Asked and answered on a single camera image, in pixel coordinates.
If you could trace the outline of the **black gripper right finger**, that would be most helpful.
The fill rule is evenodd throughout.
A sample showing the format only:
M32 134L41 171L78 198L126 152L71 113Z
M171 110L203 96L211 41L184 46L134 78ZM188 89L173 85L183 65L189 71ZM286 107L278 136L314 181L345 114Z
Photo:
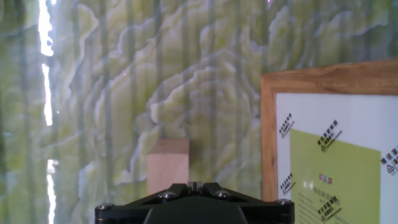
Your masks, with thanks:
M195 211L205 223L294 224L294 203L288 199L265 202L224 187L216 182L195 183Z

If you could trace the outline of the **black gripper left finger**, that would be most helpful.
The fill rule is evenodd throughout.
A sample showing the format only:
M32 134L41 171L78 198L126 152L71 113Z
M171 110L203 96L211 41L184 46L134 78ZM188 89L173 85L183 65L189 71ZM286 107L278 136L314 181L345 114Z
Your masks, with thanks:
M192 196L195 183L172 184L169 188L125 205L107 202L95 208L95 224L121 223L123 220L144 220L150 209L174 200Z

